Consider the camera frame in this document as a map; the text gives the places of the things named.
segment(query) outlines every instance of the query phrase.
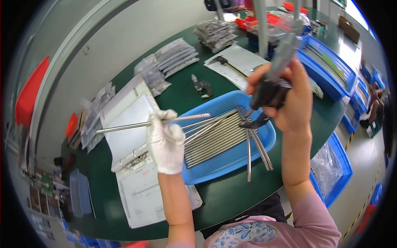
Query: pink shirt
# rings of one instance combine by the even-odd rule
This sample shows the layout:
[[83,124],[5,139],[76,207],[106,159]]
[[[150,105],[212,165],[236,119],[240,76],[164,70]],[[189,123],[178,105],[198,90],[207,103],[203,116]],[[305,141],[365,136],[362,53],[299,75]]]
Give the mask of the pink shirt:
[[[204,241],[203,248],[336,248],[341,233],[317,194],[306,196],[294,211],[294,227],[268,216],[221,226]],[[192,243],[173,242],[167,248],[195,248]]]

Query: paper sheet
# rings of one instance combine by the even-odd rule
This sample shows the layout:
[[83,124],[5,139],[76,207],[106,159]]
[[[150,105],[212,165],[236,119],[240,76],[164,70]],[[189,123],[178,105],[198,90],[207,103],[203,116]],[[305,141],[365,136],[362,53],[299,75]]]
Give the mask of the paper sheet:
[[[142,95],[106,128],[146,122],[150,111],[153,111],[152,104],[146,95]],[[105,133],[105,138],[112,152],[113,167],[120,159],[146,143],[146,127],[108,132]]]
[[237,44],[231,45],[227,49],[217,53],[204,62],[205,67],[208,67],[218,74],[224,76],[240,90],[245,90],[247,88],[247,81],[242,76],[219,62],[209,65],[209,62],[218,56],[222,56],[227,59],[229,64],[236,67],[246,76],[251,75],[251,69],[254,69],[256,66],[269,63],[269,61],[266,59],[261,58],[260,56],[240,47]]
[[[130,228],[165,221],[164,206],[154,162],[148,159],[133,169],[116,174],[121,202]],[[202,205],[194,185],[186,186],[192,210]]]

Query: green workbench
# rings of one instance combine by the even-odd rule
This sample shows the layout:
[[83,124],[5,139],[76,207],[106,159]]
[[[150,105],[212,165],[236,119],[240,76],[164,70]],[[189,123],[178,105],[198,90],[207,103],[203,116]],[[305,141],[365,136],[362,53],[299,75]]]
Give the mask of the green workbench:
[[[347,63],[351,67],[358,67],[361,59],[360,49],[350,42],[348,38],[344,37],[343,32],[338,30],[336,24],[326,15],[316,10],[310,9],[308,16],[311,19],[328,21],[329,29],[327,33],[321,34],[317,38],[343,59],[350,59]],[[211,99],[232,90],[237,90],[237,87],[227,79],[203,66],[204,61],[213,56],[213,53],[199,44],[196,35],[193,35],[192,31],[193,27],[190,27],[179,32],[153,47],[127,66],[112,80],[113,85],[116,86],[116,92],[133,78],[134,67],[142,58],[178,38],[184,38],[186,42],[197,49],[200,61],[167,79],[172,85],[160,96],[156,97],[161,109],[174,109],[178,114],[182,114],[208,101],[201,99],[198,92],[194,89],[191,82],[191,74],[195,74],[198,79],[206,80],[212,85],[214,96]],[[258,51],[257,48],[248,44],[244,31],[236,29],[235,34],[239,35],[235,39],[238,45],[251,52]],[[340,48],[341,40],[346,44],[350,44],[343,51]],[[345,50],[350,47],[351,52],[357,55],[355,59],[357,62],[353,62],[352,58],[344,58],[343,56],[343,53],[346,52]],[[341,102],[333,102],[327,94],[324,95],[322,100],[314,96],[311,119],[313,133],[312,157],[328,140],[342,119],[344,112],[345,107],[343,104]],[[247,182],[246,167],[243,167],[222,177],[196,185],[205,203],[193,212],[196,230],[216,225],[244,212],[283,186],[281,180],[282,134],[277,128],[276,133],[276,143],[268,153],[274,166],[273,171],[266,171],[262,160],[257,159],[252,163],[252,179],[250,183]],[[64,144],[62,146],[62,156],[67,157],[69,153],[76,155],[74,168],[79,168],[81,173],[88,176],[91,200],[96,216],[94,217],[94,214],[90,214],[82,218],[73,218],[69,223],[71,229],[79,230],[82,235],[109,240],[153,240],[168,236],[168,224],[165,221],[137,229],[129,228],[120,200],[116,175],[110,170],[112,155],[105,139],[89,154],[87,154],[86,150],[73,151]]]

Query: white cotton glove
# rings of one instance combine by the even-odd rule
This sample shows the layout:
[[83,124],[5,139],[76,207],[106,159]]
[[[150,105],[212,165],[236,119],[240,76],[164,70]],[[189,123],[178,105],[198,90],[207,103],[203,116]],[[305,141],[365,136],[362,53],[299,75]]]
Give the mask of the white cotton glove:
[[178,124],[162,123],[162,120],[177,116],[173,110],[160,110],[149,115],[148,121],[151,121],[152,125],[146,129],[147,146],[159,173],[173,175],[182,172],[185,134]]

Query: cardboard box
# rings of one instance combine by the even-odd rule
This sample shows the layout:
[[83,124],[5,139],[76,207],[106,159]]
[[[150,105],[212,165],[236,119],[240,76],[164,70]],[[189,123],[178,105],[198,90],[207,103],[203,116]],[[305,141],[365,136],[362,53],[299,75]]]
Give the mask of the cardboard box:
[[360,33],[353,27],[353,23],[349,22],[346,18],[339,15],[338,26],[344,31],[355,44],[360,40]]
[[79,121],[79,124],[77,125],[77,129],[76,129],[75,133],[72,135],[71,139],[69,140],[69,146],[73,150],[76,150],[77,147],[79,147],[79,145],[81,143],[81,131],[83,129],[86,115],[87,115],[87,112],[85,110],[83,110],[80,114],[80,121]]

